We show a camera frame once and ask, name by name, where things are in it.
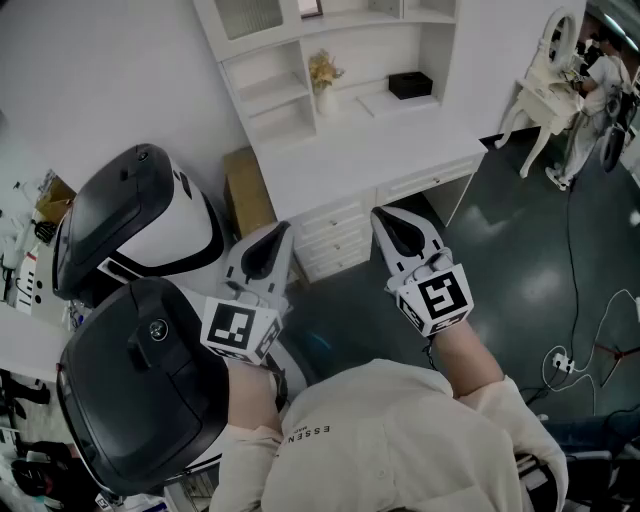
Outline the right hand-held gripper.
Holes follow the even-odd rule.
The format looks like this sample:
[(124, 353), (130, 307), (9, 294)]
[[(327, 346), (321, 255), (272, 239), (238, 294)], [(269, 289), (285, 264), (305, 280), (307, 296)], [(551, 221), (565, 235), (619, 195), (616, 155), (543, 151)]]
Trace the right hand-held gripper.
[[(474, 307), (460, 263), (433, 224), (405, 209), (375, 207), (371, 211), (375, 241), (391, 274), (386, 291), (423, 336), (429, 337), (465, 320)], [(429, 258), (405, 270), (403, 258)]]

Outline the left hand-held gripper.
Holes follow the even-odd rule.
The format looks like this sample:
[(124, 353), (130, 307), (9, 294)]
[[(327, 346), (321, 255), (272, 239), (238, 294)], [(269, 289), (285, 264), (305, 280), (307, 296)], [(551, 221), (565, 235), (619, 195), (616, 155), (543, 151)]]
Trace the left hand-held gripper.
[(205, 298), (201, 315), (200, 343), (205, 348), (229, 360), (264, 362), (290, 309), (286, 285), (293, 238), (290, 223), (279, 222), (244, 251), (241, 261), (226, 255), (215, 294)]

